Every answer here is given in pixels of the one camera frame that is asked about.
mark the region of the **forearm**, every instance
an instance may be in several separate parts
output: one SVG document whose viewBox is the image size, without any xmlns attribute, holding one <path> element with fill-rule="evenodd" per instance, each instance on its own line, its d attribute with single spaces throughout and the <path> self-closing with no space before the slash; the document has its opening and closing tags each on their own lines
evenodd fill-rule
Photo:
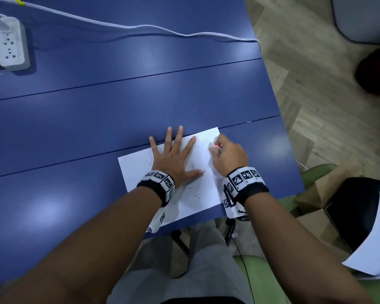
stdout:
<svg viewBox="0 0 380 304">
<path fill-rule="evenodd" d="M 293 303 L 372 303 L 352 274 L 270 194 L 253 195 L 245 209 Z"/>
<path fill-rule="evenodd" d="M 104 303 L 160 205 L 145 187 L 124 195 L 64 240 L 0 303 Z"/>
</svg>

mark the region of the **wristband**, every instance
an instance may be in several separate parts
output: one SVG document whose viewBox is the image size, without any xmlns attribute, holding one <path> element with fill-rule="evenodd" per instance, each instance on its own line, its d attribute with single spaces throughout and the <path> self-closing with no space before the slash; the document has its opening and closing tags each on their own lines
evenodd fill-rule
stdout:
<svg viewBox="0 0 380 304">
<path fill-rule="evenodd" d="M 175 181 L 172 176 L 162 171 L 150 171 L 147 173 L 138 183 L 137 187 L 140 186 L 146 186 L 153 190 L 162 201 L 161 207 L 166 207 L 175 191 Z"/>
<path fill-rule="evenodd" d="M 245 205 L 248 197 L 268 192 L 262 177 L 253 167 L 239 167 L 230 172 L 224 180 L 224 206 L 234 207 L 236 203 Z"/>
</svg>

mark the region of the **left hand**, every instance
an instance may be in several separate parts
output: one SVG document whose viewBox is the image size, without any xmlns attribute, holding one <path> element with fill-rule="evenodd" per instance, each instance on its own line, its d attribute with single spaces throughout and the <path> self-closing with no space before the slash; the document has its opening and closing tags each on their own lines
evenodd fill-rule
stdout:
<svg viewBox="0 0 380 304">
<path fill-rule="evenodd" d="M 153 152 L 152 170 L 160 170 L 168 173 L 171 177 L 173 177 L 176 187 L 179 187 L 186 180 L 202 176 L 203 171 L 200 169 L 185 171 L 184 169 L 184 163 L 190 154 L 194 143 L 196 142 L 196 137 L 192 137 L 186 147 L 182 150 L 182 152 L 180 152 L 180 146 L 182 145 L 183 138 L 183 126 L 179 127 L 173 146 L 172 132 L 172 127 L 168 127 L 162 154 L 159 153 L 159 150 L 157 149 L 155 139 L 153 137 L 149 137 L 149 142 L 151 143 Z"/>
</svg>

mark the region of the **black cable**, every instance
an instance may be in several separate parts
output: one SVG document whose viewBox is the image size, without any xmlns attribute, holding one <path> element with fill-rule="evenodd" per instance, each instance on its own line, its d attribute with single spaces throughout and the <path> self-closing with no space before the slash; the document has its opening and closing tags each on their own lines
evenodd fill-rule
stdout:
<svg viewBox="0 0 380 304">
<path fill-rule="evenodd" d="M 235 243 L 235 246 L 237 247 L 238 253 L 239 253 L 239 255 L 241 256 L 241 260 L 242 260 L 242 262 L 243 262 L 243 266 L 245 267 L 246 276 L 248 277 L 248 283 L 249 283 L 250 293 L 252 294 L 253 304 L 255 304 L 255 298 L 254 298 L 254 296 L 253 296 L 252 286 L 251 286 L 251 284 L 250 284 L 250 280 L 249 280 L 248 269 L 246 268 L 246 264 L 245 264 L 245 262 L 243 261 L 243 257 L 242 257 L 241 251 L 239 250 L 239 247 L 238 247 L 238 245 L 237 245 L 237 242 L 235 241 L 234 238 L 232 238 L 232 239 L 234 240 L 234 243 Z"/>
</svg>

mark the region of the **yellow tag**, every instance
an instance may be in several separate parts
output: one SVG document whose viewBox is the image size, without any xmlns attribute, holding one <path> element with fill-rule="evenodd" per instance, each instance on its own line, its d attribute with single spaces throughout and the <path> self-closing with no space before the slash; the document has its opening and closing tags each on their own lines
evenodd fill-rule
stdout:
<svg viewBox="0 0 380 304">
<path fill-rule="evenodd" d="M 25 3 L 21 0 L 14 0 L 15 2 L 17 2 L 18 4 L 20 4 L 21 6 L 25 6 Z"/>
</svg>

